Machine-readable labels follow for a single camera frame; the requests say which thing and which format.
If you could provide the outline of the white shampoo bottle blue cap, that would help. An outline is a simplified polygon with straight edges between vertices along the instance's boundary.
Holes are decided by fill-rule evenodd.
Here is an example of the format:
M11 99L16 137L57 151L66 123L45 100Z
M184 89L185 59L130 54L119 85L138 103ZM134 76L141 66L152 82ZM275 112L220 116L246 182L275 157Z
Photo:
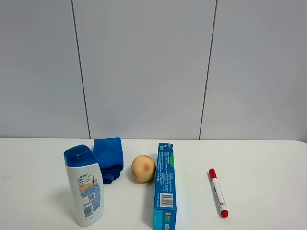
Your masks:
M77 222L81 227L90 226L104 211L104 184L98 161L86 145L66 150L64 160Z

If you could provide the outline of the yellow-red peach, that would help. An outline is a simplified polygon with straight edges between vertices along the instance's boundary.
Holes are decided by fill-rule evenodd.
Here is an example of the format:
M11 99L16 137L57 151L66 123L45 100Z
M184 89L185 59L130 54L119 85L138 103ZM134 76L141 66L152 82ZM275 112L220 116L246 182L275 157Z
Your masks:
M153 179L156 172L156 164L153 158L147 155L136 157L131 164L131 172L133 177L145 183Z

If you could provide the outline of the folded blue microfiber cloth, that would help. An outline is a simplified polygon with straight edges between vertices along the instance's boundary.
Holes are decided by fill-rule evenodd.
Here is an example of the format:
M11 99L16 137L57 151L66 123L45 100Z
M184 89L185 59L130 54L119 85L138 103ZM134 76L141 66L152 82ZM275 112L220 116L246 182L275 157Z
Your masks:
M111 184L120 177L124 168L120 137L95 139L93 155L98 161L104 184Z

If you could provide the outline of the blue toothpaste box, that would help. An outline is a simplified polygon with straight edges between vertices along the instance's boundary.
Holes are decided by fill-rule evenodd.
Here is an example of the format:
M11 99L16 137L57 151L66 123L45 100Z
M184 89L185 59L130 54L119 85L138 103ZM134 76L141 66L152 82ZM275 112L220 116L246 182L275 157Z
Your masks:
M176 182L173 145L159 143L153 209L154 230L174 230L176 225Z

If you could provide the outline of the red whiteboard marker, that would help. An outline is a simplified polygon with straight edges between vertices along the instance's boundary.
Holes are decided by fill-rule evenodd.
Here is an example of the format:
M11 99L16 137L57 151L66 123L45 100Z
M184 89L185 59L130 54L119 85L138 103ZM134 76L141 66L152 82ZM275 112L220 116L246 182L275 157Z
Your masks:
M221 187L219 185L219 182L217 180L217 175L216 175L214 168L209 169L209 175L211 178L211 183L213 185L214 194L216 196L216 202L219 208L220 216L222 218L226 218L229 216L229 211L225 203L225 199L224 199Z

